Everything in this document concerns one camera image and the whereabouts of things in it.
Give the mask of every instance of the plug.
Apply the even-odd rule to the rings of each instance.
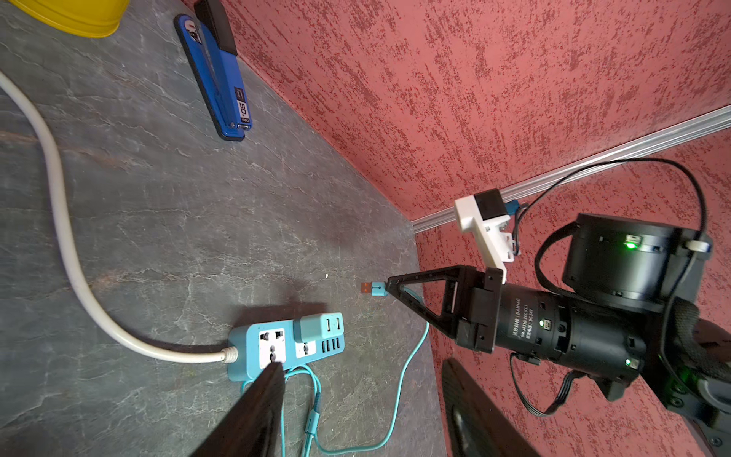
[[[369,293],[374,297],[385,297],[388,295],[388,292],[386,292],[386,283],[383,281],[361,282],[360,293]]]
[[[344,332],[342,313],[322,313],[305,316],[294,323],[295,341],[327,340],[340,336]]]

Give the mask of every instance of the blue power strip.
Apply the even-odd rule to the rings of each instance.
[[[228,364],[233,382],[254,381],[271,362],[281,362],[286,371],[345,350],[344,335],[297,343],[293,319],[234,328],[229,343],[238,349],[238,359]]]

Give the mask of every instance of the yellow container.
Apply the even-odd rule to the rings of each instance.
[[[74,35],[109,37],[129,0],[10,0],[37,20]]]

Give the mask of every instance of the cable connector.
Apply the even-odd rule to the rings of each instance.
[[[361,282],[360,293],[369,293],[373,297],[385,297],[388,295],[388,292],[386,292],[386,283],[383,281]]]
[[[314,409],[310,409],[310,415],[307,417],[307,425],[305,426],[305,433],[310,435],[317,435],[317,424],[319,423],[319,413]]]

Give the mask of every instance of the electrical socket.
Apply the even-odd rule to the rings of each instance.
[[[287,361],[287,346],[284,328],[259,332],[259,368],[265,369],[269,363]]]
[[[297,358],[317,354],[317,341],[307,341],[306,343],[295,342],[295,354]]]

